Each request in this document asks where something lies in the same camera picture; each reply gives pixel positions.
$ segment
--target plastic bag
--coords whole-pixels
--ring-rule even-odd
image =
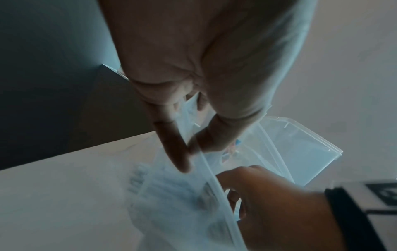
[[[178,127],[184,140],[194,131],[192,100],[180,106]],[[210,161],[221,153],[207,155]],[[180,173],[157,136],[116,156],[131,222],[139,231],[138,251],[246,250],[230,205],[203,154],[194,169]]]

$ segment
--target white table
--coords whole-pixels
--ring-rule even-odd
[[[154,132],[0,172],[0,250],[134,250],[112,154]]]

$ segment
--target hand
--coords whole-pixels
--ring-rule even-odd
[[[175,123],[176,103],[201,93],[216,116],[197,134],[220,151],[270,106],[309,29],[315,0],[98,0],[122,68],[164,149],[191,168]]]
[[[217,175],[250,250],[343,251],[343,236],[323,193],[306,191],[260,166]]]

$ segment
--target wall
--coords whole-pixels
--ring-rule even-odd
[[[68,151],[99,66],[120,63],[95,0],[3,0],[0,169]]]
[[[310,184],[397,177],[397,2],[319,1],[311,31],[273,99],[344,150]]]

